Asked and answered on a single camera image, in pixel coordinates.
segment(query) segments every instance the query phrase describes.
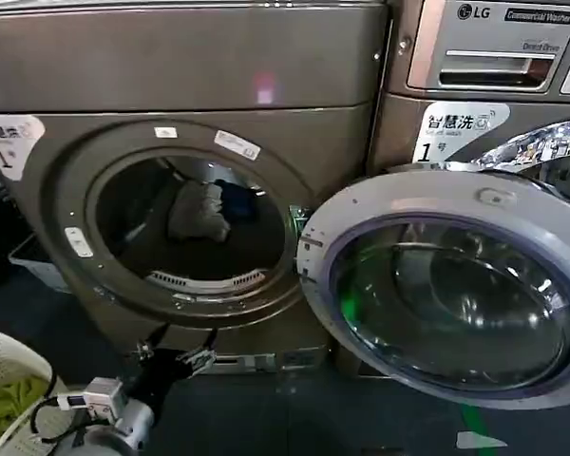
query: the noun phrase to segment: laundry basket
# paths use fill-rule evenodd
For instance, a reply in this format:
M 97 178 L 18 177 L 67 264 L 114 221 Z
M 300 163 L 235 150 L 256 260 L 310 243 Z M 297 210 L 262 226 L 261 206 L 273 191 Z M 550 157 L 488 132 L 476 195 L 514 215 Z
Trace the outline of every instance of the laundry basket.
M 35 375 L 50 383 L 52 367 L 42 356 L 21 342 L 0 333 L 0 386 L 21 378 Z M 57 378 L 50 394 L 67 391 Z M 53 445 L 45 445 L 32 439 L 29 416 L 35 404 L 17 418 L 0 438 L 0 456 L 46 456 Z M 37 424 L 43 435 L 53 437 L 66 431 L 73 419 L 73 412 L 58 408 L 45 408 L 38 413 Z

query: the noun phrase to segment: open washer door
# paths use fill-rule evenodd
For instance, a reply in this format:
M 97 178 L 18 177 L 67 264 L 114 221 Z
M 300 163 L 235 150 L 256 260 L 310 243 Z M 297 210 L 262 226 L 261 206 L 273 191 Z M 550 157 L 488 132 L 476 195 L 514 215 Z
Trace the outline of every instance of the open washer door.
M 310 218 L 297 270 L 338 342 L 395 380 L 495 409 L 570 404 L 570 202 L 547 187 L 364 180 Z

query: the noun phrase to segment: green stripe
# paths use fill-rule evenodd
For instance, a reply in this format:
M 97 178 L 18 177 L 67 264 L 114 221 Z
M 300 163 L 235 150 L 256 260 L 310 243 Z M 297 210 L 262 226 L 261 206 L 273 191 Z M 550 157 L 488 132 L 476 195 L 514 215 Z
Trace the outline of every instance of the green stripe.
M 487 433 L 487 427 L 485 426 L 482 415 L 479 409 L 471 406 L 461 406 L 461 411 L 463 413 L 463 421 L 468 430 L 472 432 L 477 432 L 485 436 L 489 436 Z M 496 448 L 478 448 L 478 456 L 495 456 Z

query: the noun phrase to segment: drum opening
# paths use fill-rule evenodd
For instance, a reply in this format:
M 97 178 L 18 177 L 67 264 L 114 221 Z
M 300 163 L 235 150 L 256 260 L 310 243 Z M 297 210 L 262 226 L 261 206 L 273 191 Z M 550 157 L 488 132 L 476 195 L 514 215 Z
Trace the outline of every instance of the drum opening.
M 97 202 L 108 250 L 137 276 L 181 293 L 256 286 L 279 262 L 285 223 L 259 185 L 193 157 L 139 161 Z

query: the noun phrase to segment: dark floor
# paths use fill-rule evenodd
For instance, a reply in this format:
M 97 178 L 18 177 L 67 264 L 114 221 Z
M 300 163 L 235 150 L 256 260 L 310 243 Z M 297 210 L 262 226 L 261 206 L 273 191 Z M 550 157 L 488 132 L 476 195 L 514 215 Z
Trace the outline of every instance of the dark floor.
M 32 346 L 70 384 L 117 376 L 123 360 L 68 294 L 26 271 L 0 287 L 0 331 Z M 461 408 L 391 381 L 351 380 L 329 366 L 297 376 L 197 377 L 178 384 L 148 456 L 570 455 L 570 407 L 480 410 L 485 433 L 507 448 L 459 450 Z

